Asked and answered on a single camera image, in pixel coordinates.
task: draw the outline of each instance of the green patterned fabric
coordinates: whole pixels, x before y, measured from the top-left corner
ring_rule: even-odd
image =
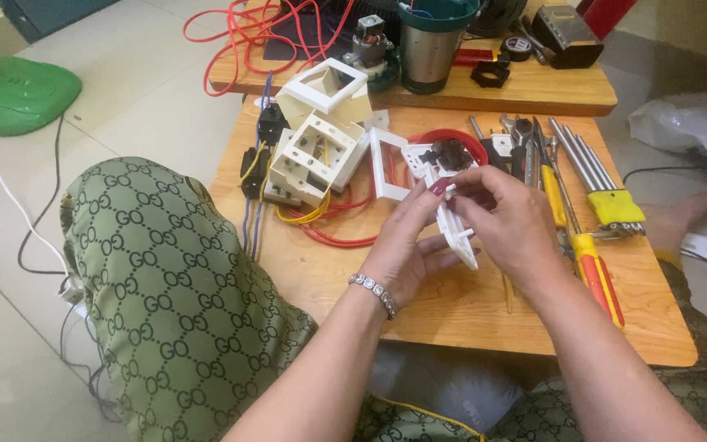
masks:
[[[317,326],[243,253],[236,228],[195,179],[149,160],[95,165],[61,202],[64,252],[113,391],[136,440],[220,440]],[[707,318],[662,263],[700,359],[657,376],[707,429]],[[560,377],[541,382],[488,432],[504,440],[582,440]],[[458,422],[366,397],[356,440],[484,440]]]

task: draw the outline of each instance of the bracelet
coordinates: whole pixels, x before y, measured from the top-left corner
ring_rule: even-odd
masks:
[[[389,292],[383,286],[376,284],[371,277],[366,277],[361,273],[354,273],[348,278],[349,285],[354,283],[371,290],[376,296],[378,296],[378,299],[380,299],[381,302],[383,302],[383,305],[387,308],[390,321],[397,318],[398,305],[394,303],[392,296],[389,295]]]

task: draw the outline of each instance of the wooden table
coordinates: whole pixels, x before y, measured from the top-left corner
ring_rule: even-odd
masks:
[[[392,107],[389,108],[390,131],[403,137],[438,127],[471,133],[466,120],[468,114],[459,110]],[[258,108],[251,100],[246,100],[210,190],[219,211],[237,227],[243,220],[244,196],[236,185],[242,154],[254,142],[257,115]],[[483,131],[500,129],[499,114],[474,115]],[[541,116],[539,120],[543,122],[545,135],[552,135],[547,118]],[[620,185],[613,160],[594,120],[558,117],[558,122],[569,124],[582,135]],[[595,217],[586,206],[582,186],[563,153],[559,155],[559,166],[581,226],[593,231]],[[357,201],[367,194],[368,179],[368,167],[360,167],[351,184]],[[368,237],[378,233],[393,208],[391,202],[377,201],[319,222],[317,226],[329,235],[344,239]],[[428,227],[423,234],[436,235],[437,227]],[[647,363],[692,365],[697,352],[648,240],[632,237],[597,242],[612,272],[629,342]],[[299,227],[281,222],[272,205],[266,205],[261,214],[259,244],[260,264],[274,279],[280,295],[319,322],[324,321],[345,290],[348,276],[359,268],[369,251],[369,248],[340,249],[321,245],[305,236]],[[397,320],[387,323],[383,337],[454,347],[555,354],[550,337],[531,306],[518,297],[513,312],[507,313],[500,271],[485,253],[478,256],[478,263],[478,271],[461,264],[429,278],[417,299]]]
[[[258,8],[265,3],[266,0],[250,0],[247,8]],[[533,17],[543,4],[565,3],[565,0],[529,0],[525,14]],[[240,25],[247,23],[250,20],[242,18]],[[248,33],[254,35],[256,31],[254,29]],[[496,50],[500,43],[501,38],[473,40],[464,43],[463,47]],[[266,76],[251,72],[244,66],[244,45],[239,47],[239,78],[231,92],[260,95],[266,84]],[[268,70],[285,64],[284,61],[262,58],[263,47],[254,46],[250,60],[257,68]],[[300,64],[296,63],[295,67],[272,77],[272,94],[296,74]],[[229,51],[211,68],[209,80],[212,88],[222,90],[231,83],[235,73],[235,60]],[[608,115],[617,104],[615,91],[598,63],[588,69],[559,71],[540,65],[533,57],[523,63],[511,64],[511,75],[502,89],[482,89],[471,79],[471,68],[460,66],[452,67],[446,88],[437,94],[415,95],[396,84],[371,97],[374,102],[382,105],[580,116]]]

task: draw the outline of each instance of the hand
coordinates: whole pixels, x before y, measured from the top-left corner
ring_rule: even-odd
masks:
[[[492,166],[461,172],[451,183],[458,196],[447,206],[474,229],[490,259],[526,296],[548,278],[568,274],[543,192]]]
[[[455,252],[437,253],[448,248],[444,235],[417,242],[424,227],[435,222],[436,209],[448,185],[448,178],[441,178],[428,190],[424,181],[419,181],[383,222],[376,243],[359,269],[383,286],[398,308],[413,300],[427,275],[460,262]]]

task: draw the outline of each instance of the red fingernail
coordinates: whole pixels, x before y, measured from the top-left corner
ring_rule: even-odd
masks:
[[[442,177],[439,178],[432,186],[428,189],[435,196],[441,196],[446,192],[446,188],[449,186],[449,178]]]

